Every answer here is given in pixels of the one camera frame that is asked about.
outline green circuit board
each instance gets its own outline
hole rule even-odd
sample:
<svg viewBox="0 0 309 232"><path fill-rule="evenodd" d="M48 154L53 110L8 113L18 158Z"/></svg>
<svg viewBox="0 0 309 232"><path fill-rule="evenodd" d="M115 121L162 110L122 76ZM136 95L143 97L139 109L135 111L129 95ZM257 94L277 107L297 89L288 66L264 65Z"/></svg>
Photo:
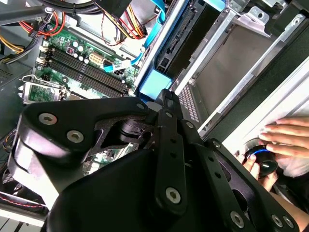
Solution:
<svg viewBox="0 0 309 232"><path fill-rule="evenodd" d="M67 76L62 75L59 72L56 72L55 70L51 68L43 68L42 70L36 71L36 76L40 79L64 86L68 88L70 91L74 91L75 93L88 98L88 99L97 99L97 98L106 98L107 96L103 93L100 93L92 88L89 88L88 86L85 86L78 81L75 81L72 78L69 78ZM38 90L38 89L32 89L30 92L30 95L36 96L36 98L39 99L39 101L36 102L45 102L48 101L48 99L51 99L51 101L54 99L54 95L51 91L44 92L44 90Z"/></svg>
<svg viewBox="0 0 309 232"><path fill-rule="evenodd" d="M41 86L31 86L28 99L34 102L51 102L55 97L53 88L44 88Z"/></svg>
<svg viewBox="0 0 309 232"><path fill-rule="evenodd" d="M67 51L67 48L69 46L71 48L74 48L72 46L73 42L76 42L79 46L82 46L84 48L84 50L81 52L81 55L84 55L85 57L88 57L91 53L96 52L100 56L103 56L106 60L108 60L111 63L117 64L121 62L121 60L119 60L115 56L107 53L106 51L103 51L103 50L100 50L94 47L93 45L91 45L90 43L84 40L77 38L75 35L71 34L70 32L66 30L62 30L58 35L52 36L48 39L49 45L53 45L64 52ZM99 66L92 62L90 62L89 65L95 68L104 70L103 65ZM134 67L129 67L124 70L122 79L126 81L126 84L129 87L133 87L133 82L134 82L134 77L135 77L134 75L136 75L136 73L137 73L137 70ZM113 72L109 72L109 74L113 75L114 77L118 79L121 79L121 76Z"/></svg>

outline capacitor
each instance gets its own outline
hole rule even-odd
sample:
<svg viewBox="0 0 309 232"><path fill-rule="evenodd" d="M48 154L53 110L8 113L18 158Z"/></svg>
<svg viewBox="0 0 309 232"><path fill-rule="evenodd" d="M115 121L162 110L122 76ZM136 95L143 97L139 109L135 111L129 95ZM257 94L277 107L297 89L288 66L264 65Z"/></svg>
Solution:
<svg viewBox="0 0 309 232"><path fill-rule="evenodd" d="M75 52L75 53L73 54L73 57L74 57L74 58L78 58L78 56L79 56L79 52Z"/></svg>
<svg viewBox="0 0 309 232"><path fill-rule="evenodd" d="M84 63L85 63L85 64L89 64L89 59L88 59L88 58L85 58L85 59L84 59Z"/></svg>
<svg viewBox="0 0 309 232"><path fill-rule="evenodd" d="M83 46L78 46L77 50L78 50L79 52L82 52L82 51L84 50L84 47L83 47Z"/></svg>
<svg viewBox="0 0 309 232"><path fill-rule="evenodd" d="M78 57L78 59L79 59L80 61L83 61L83 60L85 59L85 57L84 57L83 55L80 55L80 56Z"/></svg>
<svg viewBox="0 0 309 232"><path fill-rule="evenodd" d="M74 42L72 43L72 45L73 45L73 47L78 47L78 42L77 42L77 41L74 41Z"/></svg>

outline motherboard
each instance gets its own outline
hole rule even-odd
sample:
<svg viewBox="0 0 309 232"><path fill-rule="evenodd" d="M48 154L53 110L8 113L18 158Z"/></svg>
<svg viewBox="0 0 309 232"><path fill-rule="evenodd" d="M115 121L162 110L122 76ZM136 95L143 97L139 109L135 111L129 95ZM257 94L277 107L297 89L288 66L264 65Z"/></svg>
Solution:
<svg viewBox="0 0 309 232"><path fill-rule="evenodd" d="M137 67L105 72L104 66L121 62L119 56L96 48L66 30L47 37L40 50L35 76L45 84L66 88L65 96L57 101L121 97L134 90ZM54 101L55 91L35 85L27 97L25 103Z"/></svg>

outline electronic component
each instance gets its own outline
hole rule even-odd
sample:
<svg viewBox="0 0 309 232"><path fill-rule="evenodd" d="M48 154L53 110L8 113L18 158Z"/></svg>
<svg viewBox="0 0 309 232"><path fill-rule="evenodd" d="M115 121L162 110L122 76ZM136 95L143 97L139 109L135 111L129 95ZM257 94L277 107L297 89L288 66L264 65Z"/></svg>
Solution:
<svg viewBox="0 0 309 232"><path fill-rule="evenodd" d="M18 96L24 104L60 101L66 95L67 89L64 86L40 80L35 75L26 75L21 80L25 83L18 88L22 91Z"/></svg>
<svg viewBox="0 0 309 232"><path fill-rule="evenodd" d="M84 47L83 46L78 46L78 48L77 48L77 51L79 51L79 52L83 52L83 50L84 50Z"/></svg>
<svg viewBox="0 0 309 232"><path fill-rule="evenodd" d="M205 28L210 28L219 12L195 0L183 12L175 30L158 55L156 69L174 78L182 68L190 63L188 60L205 36Z"/></svg>
<svg viewBox="0 0 309 232"><path fill-rule="evenodd" d="M83 60L84 60L84 56L83 56L83 55L80 55L80 56L78 57L78 59L79 59L79 61L83 61Z"/></svg>
<svg viewBox="0 0 309 232"><path fill-rule="evenodd" d="M73 54L73 57L74 57L74 58L78 58L78 57L79 57L79 54L80 54L79 52L76 52L76 53Z"/></svg>
<svg viewBox="0 0 309 232"><path fill-rule="evenodd" d="M64 76L64 77L62 77L62 82L63 82L63 83L67 83L67 82L69 82L69 80L68 80L67 77Z"/></svg>
<svg viewBox="0 0 309 232"><path fill-rule="evenodd" d="M73 48L71 48L71 47L68 47L68 48L67 48L67 51L66 51L67 54L73 56L74 52L75 52L75 49L73 49Z"/></svg>
<svg viewBox="0 0 309 232"><path fill-rule="evenodd" d="M114 71L114 74L119 77L122 77L124 73L125 73L124 69L119 69L119 70Z"/></svg>
<svg viewBox="0 0 309 232"><path fill-rule="evenodd" d="M74 42L72 43L72 45L73 45L73 47L78 47L78 41L74 41Z"/></svg>
<svg viewBox="0 0 309 232"><path fill-rule="evenodd" d="M81 64L57 48L51 47L50 51L52 52L48 62L50 68L65 76L79 81L109 97L121 96L126 88L126 85L121 83L121 80L90 65Z"/></svg>
<svg viewBox="0 0 309 232"><path fill-rule="evenodd" d="M104 57L99 55L98 53L96 52L93 52L90 54L89 56L89 60L97 65L101 65L101 63L103 62L104 60Z"/></svg>

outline black knob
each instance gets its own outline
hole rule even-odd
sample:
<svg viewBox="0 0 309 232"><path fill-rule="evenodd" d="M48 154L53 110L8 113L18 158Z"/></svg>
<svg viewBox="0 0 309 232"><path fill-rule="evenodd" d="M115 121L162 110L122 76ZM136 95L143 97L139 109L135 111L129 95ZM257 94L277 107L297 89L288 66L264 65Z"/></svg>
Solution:
<svg viewBox="0 0 309 232"><path fill-rule="evenodd" d="M278 163L275 161L275 154L266 149L266 145L258 145L249 149L245 153L245 159L247 160L250 155L256 156L256 163L260 165L260 178L271 174L278 168Z"/></svg>

